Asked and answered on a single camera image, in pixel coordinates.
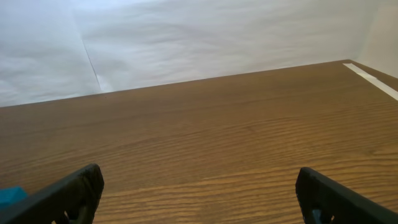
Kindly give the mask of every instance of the brown wooden surface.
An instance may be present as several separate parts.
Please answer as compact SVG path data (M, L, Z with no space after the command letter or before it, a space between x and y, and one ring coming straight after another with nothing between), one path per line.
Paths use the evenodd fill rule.
M310 166L398 212L398 102L343 62L0 108L0 187L96 162L95 223L303 223Z

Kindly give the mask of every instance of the blue object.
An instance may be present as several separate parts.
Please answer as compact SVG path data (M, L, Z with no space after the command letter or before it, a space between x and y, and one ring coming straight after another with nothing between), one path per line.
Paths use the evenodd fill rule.
M26 192L22 187L11 187L8 189L0 190L0 209L6 208L13 203L27 197Z

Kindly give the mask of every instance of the tabletop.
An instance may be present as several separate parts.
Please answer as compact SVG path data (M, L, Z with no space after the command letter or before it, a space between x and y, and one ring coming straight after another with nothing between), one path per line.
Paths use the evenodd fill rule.
M307 166L398 212L398 102L343 63L0 108L0 188L94 162L95 223L303 223Z

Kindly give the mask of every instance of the tape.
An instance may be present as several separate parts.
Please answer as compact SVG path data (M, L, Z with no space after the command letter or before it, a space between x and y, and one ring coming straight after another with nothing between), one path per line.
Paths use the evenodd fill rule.
M381 89L384 93L387 93L394 99L398 100L398 91L395 91L395 89L387 86L380 80L378 80L376 77L366 73L364 70L358 68L357 66L353 65L352 63L344 63L343 65L347 66L349 69L357 73L358 75L362 76L364 79L366 79L368 82L372 83L379 89Z

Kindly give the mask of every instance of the wrinkled paper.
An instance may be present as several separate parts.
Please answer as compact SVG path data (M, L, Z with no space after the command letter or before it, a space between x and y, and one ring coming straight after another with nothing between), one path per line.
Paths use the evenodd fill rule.
M373 0L73 0L103 91L355 58Z
M0 3L0 106L100 92L70 3Z

